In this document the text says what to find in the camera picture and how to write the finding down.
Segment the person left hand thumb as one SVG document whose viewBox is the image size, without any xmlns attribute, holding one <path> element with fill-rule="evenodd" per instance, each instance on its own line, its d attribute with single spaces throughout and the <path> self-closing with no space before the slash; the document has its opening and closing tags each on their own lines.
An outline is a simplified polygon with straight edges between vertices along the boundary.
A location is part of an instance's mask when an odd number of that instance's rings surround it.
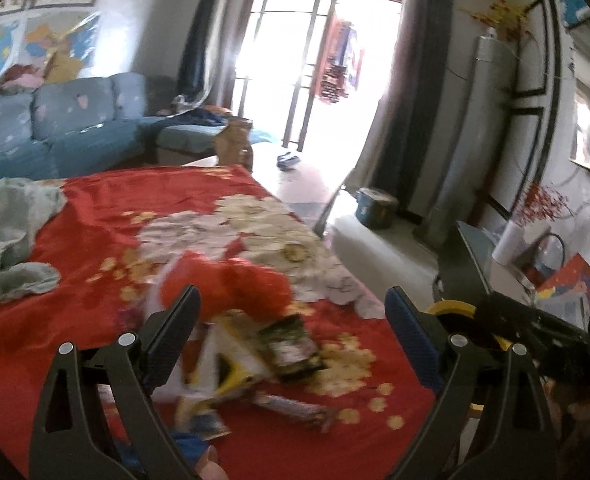
<svg viewBox="0 0 590 480">
<path fill-rule="evenodd" d="M 213 445 L 199 458 L 195 470 L 202 480 L 229 480 L 225 469 L 219 464 L 217 450 Z"/>
</svg>

